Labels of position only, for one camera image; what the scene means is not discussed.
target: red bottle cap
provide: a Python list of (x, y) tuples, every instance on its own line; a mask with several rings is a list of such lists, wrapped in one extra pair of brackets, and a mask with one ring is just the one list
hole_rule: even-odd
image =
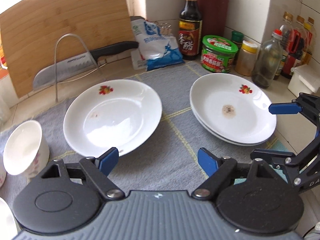
[(278, 30), (278, 29), (276, 29), (276, 30), (274, 30), (274, 33), (276, 33), (276, 34), (278, 34), (278, 35), (282, 35), (282, 31), (281, 30)]

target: knife block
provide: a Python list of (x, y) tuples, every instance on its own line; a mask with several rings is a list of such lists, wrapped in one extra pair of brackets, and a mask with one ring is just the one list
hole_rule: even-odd
[(202, 37), (206, 35), (223, 36), (227, 21), (229, 0), (198, 0), (202, 14)]

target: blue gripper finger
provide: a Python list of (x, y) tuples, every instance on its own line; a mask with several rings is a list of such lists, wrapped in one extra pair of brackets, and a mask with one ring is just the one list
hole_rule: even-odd
[(297, 114), (301, 111), (302, 107), (297, 103), (279, 103), (269, 106), (269, 112), (271, 114)]
[(112, 147), (103, 155), (95, 159), (95, 165), (104, 175), (108, 176), (119, 160), (119, 151)]
[(198, 163), (209, 177), (219, 168), (218, 162), (210, 157), (204, 148), (198, 150)]

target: gray dish mat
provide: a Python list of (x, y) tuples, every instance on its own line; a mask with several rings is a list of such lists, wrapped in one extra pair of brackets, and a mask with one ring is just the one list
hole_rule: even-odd
[[(231, 156), (241, 163), (251, 161), (250, 152), (255, 148), (286, 150), (274, 135), (259, 146), (244, 147), (224, 142), (205, 130), (191, 111), (189, 92), (193, 82), (208, 73), (199, 64), (189, 62), (129, 78), (155, 89), (162, 101), (163, 116), (151, 137), (133, 152), (120, 157), (108, 176), (126, 194), (130, 190), (192, 192), (207, 179), (197, 163), (196, 153), (201, 147), (218, 157)], [(74, 99), (66, 99), (32, 118), (42, 126), (50, 148), (49, 161), (62, 158), (65, 163), (72, 163), (83, 158), (70, 148), (63, 135), (63, 119)], [(0, 154), (17, 126), (0, 134)], [(23, 176), (7, 174), (0, 197), (12, 207), (14, 198), (28, 182)]]

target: kitchen knife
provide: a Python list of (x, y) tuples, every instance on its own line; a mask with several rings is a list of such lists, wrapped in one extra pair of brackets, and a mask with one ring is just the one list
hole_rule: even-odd
[[(139, 43), (136, 41), (122, 41), (57, 62), (58, 82), (95, 68), (89, 53), (98, 63), (98, 58), (101, 56), (116, 55), (129, 49), (137, 49), (138, 46)], [(53, 84), (55, 84), (54, 64), (37, 73), (33, 80), (33, 89), (37, 90)]]

